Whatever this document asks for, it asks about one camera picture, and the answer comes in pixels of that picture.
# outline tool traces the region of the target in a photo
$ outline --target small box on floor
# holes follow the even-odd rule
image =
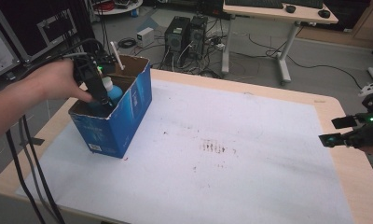
[[[106,118],[93,116],[87,103],[77,101],[69,114],[90,151],[123,158],[152,101],[149,60],[120,55],[125,69],[117,65],[110,75],[124,94]]]

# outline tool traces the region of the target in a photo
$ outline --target box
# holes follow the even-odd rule
[[[106,118],[91,114],[87,103],[77,101],[69,114],[90,151],[123,158],[134,134],[152,101],[149,60],[120,55],[125,65],[110,75],[124,94],[117,107]]]

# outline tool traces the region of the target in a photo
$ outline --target white stick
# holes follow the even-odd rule
[[[110,41],[110,44],[111,44],[111,46],[113,48],[115,57],[117,58],[117,62],[119,63],[119,67],[123,71],[123,69],[125,69],[125,66],[123,66],[122,62],[119,59],[119,55],[117,54],[117,48],[115,48],[115,43],[113,41]]]

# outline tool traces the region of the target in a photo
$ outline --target white paper sheet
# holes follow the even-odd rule
[[[124,159],[92,154],[72,122],[55,139],[40,161],[58,205],[138,224],[352,223],[313,106],[152,88]]]

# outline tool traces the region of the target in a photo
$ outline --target desk leg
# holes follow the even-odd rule
[[[225,45],[222,51],[222,74],[226,75],[229,73],[229,49],[230,49],[230,38],[232,37],[232,23],[234,22],[236,16],[230,15],[229,27],[228,27],[228,36],[227,44]]]
[[[295,36],[297,35],[297,31],[300,27],[300,21],[296,21],[294,25],[291,27],[291,31],[288,34],[288,40],[286,41],[285,47],[283,52],[277,53],[277,60],[279,62],[280,70],[282,73],[282,84],[287,82],[291,82],[291,77],[289,76],[288,67],[286,65],[285,59],[288,51],[291,49],[292,43],[294,42]]]

